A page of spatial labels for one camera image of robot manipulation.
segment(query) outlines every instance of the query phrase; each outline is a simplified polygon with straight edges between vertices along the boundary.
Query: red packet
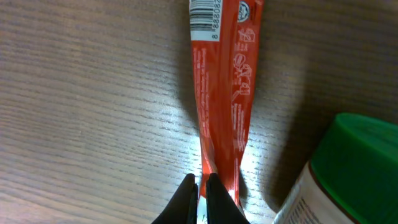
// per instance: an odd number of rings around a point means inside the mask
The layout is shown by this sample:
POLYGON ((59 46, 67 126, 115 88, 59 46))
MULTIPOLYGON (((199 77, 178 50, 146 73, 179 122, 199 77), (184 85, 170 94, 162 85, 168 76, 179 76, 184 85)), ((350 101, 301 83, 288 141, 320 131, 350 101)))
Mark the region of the red packet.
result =
POLYGON ((262 0, 191 0, 193 76, 201 142, 198 223, 206 223, 212 172, 239 206, 239 166, 248 141, 262 0))

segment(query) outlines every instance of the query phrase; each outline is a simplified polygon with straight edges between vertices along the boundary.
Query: barcode number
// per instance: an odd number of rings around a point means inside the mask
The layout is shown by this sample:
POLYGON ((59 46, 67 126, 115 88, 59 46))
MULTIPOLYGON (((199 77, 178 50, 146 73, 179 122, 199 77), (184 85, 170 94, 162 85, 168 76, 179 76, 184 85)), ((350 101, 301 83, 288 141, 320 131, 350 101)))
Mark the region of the barcode number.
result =
POLYGON ((220 41, 222 12, 223 0, 191 0, 191 39, 220 41))

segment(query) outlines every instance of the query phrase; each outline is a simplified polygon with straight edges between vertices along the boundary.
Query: crinkled plastic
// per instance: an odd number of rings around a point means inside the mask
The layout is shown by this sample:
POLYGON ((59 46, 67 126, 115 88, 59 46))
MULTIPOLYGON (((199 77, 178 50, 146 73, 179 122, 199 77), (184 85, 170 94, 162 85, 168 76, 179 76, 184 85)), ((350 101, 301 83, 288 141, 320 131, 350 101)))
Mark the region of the crinkled plastic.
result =
POLYGON ((190 1, 200 198, 205 198, 208 176, 217 172, 239 205, 239 166, 248 141, 262 6, 263 0, 190 1))

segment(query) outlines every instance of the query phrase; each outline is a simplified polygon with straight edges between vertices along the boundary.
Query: wooden table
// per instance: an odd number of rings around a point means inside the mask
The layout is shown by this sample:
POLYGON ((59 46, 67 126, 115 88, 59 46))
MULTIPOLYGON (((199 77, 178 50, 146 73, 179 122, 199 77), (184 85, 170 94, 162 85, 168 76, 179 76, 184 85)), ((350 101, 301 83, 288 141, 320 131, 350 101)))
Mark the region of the wooden table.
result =
MULTIPOLYGON (((336 113, 398 123, 397 13, 266 2, 251 223, 271 223, 336 113)), ((188 0, 0 0, 0 20, 0 223, 150 223, 200 176, 188 0)))

